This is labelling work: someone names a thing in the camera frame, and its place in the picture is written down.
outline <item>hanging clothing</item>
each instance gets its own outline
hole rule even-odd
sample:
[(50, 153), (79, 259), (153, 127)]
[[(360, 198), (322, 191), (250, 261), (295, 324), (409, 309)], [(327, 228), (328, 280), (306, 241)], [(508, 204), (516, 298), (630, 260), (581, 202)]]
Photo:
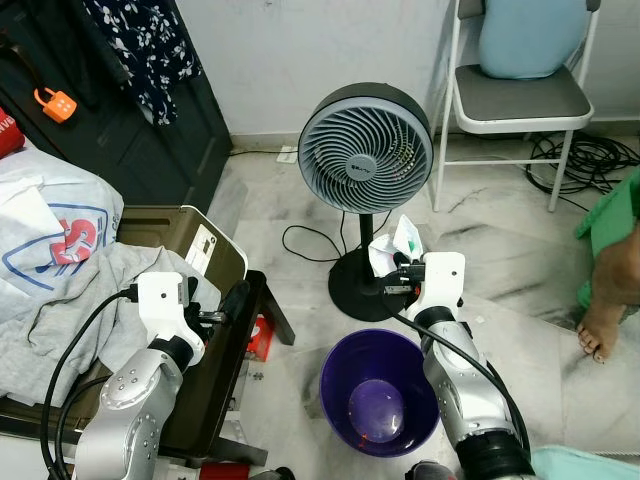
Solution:
[(165, 0), (84, 0), (89, 14), (129, 73), (125, 88), (151, 110), (154, 123), (177, 118), (170, 93), (201, 72), (195, 51)]
[(79, 36), (85, 44), (88, 55), (97, 59), (107, 71), (113, 82), (122, 86), (129, 80), (129, 72), (124, 69), (122, 62), (107, 43), (102, 31), (87, 12), (82, 0), (58, 0), (63, 2), (73, 17), (73, 26), (78, 29)]

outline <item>floral dark fabric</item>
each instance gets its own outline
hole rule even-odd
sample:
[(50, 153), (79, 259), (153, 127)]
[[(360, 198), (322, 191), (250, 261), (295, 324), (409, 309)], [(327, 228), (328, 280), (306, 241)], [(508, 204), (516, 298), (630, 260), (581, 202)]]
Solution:
[(196, 53), (164, 0), (84, 0), (84, 4), (129, 74), (127, 87), (149, 108), (154, 123), (177, 118), (173, 86), (200, 74)]

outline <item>purple bucket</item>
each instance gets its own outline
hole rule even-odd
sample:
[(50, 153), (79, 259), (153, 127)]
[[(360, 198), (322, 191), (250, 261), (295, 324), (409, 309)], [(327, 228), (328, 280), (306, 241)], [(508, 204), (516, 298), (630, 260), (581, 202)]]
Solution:
[(361, 330), (333, 347), (320, 375), (320, 399), (333, 430), (375, 457), (422, 445), (438, 424), (438, 403), (422, 372), (420, 348), (388, 330)]

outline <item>baseboard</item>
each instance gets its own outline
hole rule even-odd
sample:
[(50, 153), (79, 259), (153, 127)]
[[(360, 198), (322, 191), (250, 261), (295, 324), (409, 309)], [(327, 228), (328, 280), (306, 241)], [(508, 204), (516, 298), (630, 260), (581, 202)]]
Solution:
[[(609, 136), (636, 136), (640, 134), (640, 118), (633, 117), (596, 117), (589, 125), (583, 129), (591, 135), (603, 137)], [(464, 133), (455, 121), (450, 123), (450, 133)], [(513, 138), (521, 137), (520, 133), (500, 134), (500, 136)], [(282, 145), (297, 145), (300, 132), (282, 133), (249, 133), (232, 134), (231, 142), (234, 148), (242, 150), (275, 149), (279, 150)]]
[(584, 129), (601, 137), (640, 135), (640, 118), (594, 118)]
[(301, 132), (249, 133), (231, 135), (234, 148), (242, 150), (276, 149), (282, 145), (298, 145)]
[[(589, 125), (582, 129), (582, 131), (591, 135), (597, 135), (601, 137), (614, 137), (614, 136), (631, 136), (635, 137), (640, 135), (640, 118), (633, 117), (595, 117)], [(442, 127), (436, 128), (436, 135), (442, 132)], [(455, 124), (455, 120), (449, 123), (449, 133), (466, 133), (460, 127)], [(503, 138), (519, 138), (522, 137), (521, 133), (503, 133), (487, 135), (488, 137), (503, 137)]]

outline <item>red box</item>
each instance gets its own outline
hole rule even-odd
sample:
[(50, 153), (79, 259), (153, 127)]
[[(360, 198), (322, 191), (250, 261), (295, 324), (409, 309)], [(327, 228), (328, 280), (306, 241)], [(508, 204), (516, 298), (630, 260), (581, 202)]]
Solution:
[(253, 332), (251, 332), (251, 340), (247, 346), (247, 352), (250, 354), (249, 358), (251, 360), (266, 362), (272, 337), (273, 326), (264, 315), (258, 315), (256, 325), (253, 327)]
[(15, 120), (0, 108), (0, 158), (15, 152), (24, 145), (24, 135)]
[(249, 465), (239, 463), (205, 463), (200, 468), (200, 480), (247, 480)]

